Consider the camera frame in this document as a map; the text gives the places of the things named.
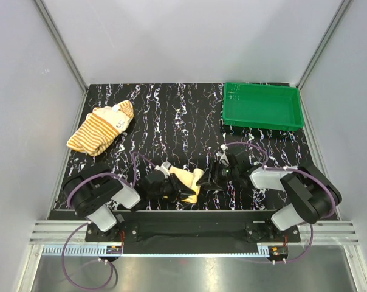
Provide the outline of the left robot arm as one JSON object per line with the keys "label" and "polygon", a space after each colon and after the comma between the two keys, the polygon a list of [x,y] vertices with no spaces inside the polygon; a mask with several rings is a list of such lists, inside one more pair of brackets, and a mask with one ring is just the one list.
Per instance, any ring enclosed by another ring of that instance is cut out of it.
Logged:
{"label": "left robot arm", "polygon": [[94,223],[104,239],[113,241],[120,235],[120,226],[107,202],[112,200],[126,209],[136,208],[143,201],[158,199],[194,204],[200,190],[197,182],[203,174],[201,169],[189,172],[164,162],[130,186],[110,172],[107,165],[96,164],[65,180],[62,190],[68,207]]}

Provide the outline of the orange striped towel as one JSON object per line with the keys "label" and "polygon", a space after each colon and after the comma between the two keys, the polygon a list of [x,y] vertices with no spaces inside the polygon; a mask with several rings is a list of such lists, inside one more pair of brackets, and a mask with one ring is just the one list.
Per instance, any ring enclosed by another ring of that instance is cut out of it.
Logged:
{"label": "orange striped towel", "polygon": [[133,118],[134,108],[129,100],[114,106],[96,107],[86,116],[66,145],[73,151],[96,157],[128,129]]}

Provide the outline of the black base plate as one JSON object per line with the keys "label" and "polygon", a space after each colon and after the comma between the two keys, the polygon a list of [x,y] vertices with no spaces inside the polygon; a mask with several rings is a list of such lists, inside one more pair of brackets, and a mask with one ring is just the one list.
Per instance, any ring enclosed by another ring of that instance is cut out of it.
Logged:
{"label": "black base plate", "polygon": [[102,232],[91,224],[88,242],[123,243],[135,254],[257,254],[259,243],[299,243],[297,226],[277,230],[272,210],[116,211],[117,224]]}

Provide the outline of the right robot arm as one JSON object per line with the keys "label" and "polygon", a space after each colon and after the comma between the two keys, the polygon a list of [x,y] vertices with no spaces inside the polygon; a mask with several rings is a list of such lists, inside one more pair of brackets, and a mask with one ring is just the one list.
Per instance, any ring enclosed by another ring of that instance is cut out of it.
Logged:
{"label": "right robot arm", "polygon": [[332,216],[342,202],[340,192],[314,164],[284,168],[253,166],[246,152],[234,153],[224,145],[196,184],[202,189],[222,190],[229,182],[242,188],[286,193],[290,203],[276,211],[265,225],[265,234],[272,241],[281,240],[292,226],[314,224]]}

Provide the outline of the green plastic bin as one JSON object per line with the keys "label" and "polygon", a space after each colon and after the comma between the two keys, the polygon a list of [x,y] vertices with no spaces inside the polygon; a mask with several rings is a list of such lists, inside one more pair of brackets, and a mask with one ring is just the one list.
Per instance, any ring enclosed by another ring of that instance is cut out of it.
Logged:
{"label": "green plastic bin", "polygon": [[225,83],[222,119],[233,127],[297,131],[304,127],[300,92],[290,86]]}

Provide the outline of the yellow towel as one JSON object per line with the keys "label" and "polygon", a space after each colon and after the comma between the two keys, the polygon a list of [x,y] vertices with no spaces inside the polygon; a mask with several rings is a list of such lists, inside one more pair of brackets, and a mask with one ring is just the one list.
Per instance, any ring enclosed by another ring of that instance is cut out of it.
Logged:
{"label": "yellow towel", "polygon": [[201,187],[197,185],[197,182],[204,174],[204,171],[202,169],[195,168],[192,172],[190,172],[188,170],[171,166],[169,169],[169,173],[175,174],[183,184],[185,184],[187,187],[195,192],[194,195],[190,195],[188,198],[182,201],[190,204],[196,204],[201,189]]}

